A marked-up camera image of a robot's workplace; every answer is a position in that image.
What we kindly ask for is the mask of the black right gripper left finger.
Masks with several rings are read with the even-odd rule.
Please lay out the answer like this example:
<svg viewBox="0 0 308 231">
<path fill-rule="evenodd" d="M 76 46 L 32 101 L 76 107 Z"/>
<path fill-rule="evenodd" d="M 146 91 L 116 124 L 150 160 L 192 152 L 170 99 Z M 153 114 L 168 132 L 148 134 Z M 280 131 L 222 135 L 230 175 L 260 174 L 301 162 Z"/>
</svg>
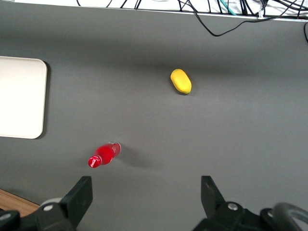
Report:
<svg viewBox="0 0 308 231">
<path fill-rule="evenodd" d="M 61 199 L 60 205 L 73 228 L 76 228 L 93 200 L 92 178 L 83 176 Z"/>
</svg>

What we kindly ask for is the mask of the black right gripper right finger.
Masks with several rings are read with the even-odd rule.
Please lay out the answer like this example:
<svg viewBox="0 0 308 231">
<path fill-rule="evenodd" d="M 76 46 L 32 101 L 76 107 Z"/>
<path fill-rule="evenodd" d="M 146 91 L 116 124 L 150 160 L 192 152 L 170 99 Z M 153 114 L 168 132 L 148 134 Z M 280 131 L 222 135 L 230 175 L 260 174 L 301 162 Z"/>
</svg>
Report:
<svg viewBox="0 0 308 231">
<path fill-rule="evenodd" d="M 214 216 L 225 200 L 210 176 L 201 177 L 201 203 L 206 217 Z"/>
</svg>

